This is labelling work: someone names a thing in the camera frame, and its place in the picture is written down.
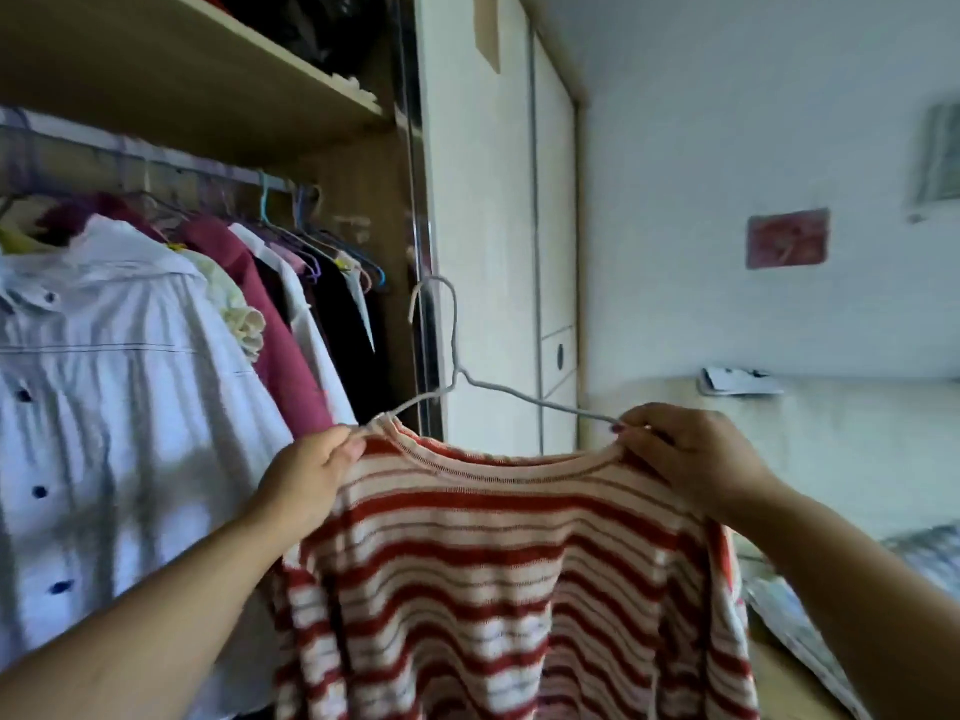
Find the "person's left hand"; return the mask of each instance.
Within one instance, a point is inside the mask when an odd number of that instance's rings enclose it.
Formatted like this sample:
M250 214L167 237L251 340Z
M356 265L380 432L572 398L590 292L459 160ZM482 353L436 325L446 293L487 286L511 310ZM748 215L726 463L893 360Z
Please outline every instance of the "person's left hand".
M351 427L304 436L276 455L242 520L270 531L282 552L320 528L347 471L367 448Z

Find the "wardrobe door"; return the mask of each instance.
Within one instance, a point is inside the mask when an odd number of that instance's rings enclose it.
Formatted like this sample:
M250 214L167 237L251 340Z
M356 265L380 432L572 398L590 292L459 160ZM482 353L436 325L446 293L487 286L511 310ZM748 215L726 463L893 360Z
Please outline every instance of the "wardrobe door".
M518 0L416 0L434 269L459 296L472 376L535 395L538 383L533 126L528 22ZM439 301L450 379L452 302ZM444 439L492 454L540 453L538 407L463 380Z
M576 407L576 119L567 88L536 37L533 56L540 393ZM545 454L576 449L575 416L544 409L541 419Z

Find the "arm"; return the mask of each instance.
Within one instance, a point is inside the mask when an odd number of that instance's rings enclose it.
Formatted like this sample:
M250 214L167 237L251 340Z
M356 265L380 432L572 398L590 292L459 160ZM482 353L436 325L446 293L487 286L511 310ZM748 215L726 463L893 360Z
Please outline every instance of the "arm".
M956 716L960 605L778 480L723 414L650 404L622 423L626 447L770 558L876 720Z
M243 515L0 675L0 717L182 718L243 606L326 519L364 443L336 427L273 461Z

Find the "wooden shelf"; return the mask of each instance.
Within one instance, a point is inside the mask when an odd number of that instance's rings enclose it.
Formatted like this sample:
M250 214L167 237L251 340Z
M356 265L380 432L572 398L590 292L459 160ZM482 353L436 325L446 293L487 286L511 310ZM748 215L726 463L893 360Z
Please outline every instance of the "wooden shelf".
M368 94L203 0L3 0L0 104L246 166L387 126Z

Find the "striped shirt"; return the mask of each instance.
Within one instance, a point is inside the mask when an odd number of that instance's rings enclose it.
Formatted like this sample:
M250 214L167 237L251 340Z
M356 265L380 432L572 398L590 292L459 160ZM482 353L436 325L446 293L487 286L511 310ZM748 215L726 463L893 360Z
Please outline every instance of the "striped shirt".
M729 531L620 447L370 429L273 575L279 720L759 717Z

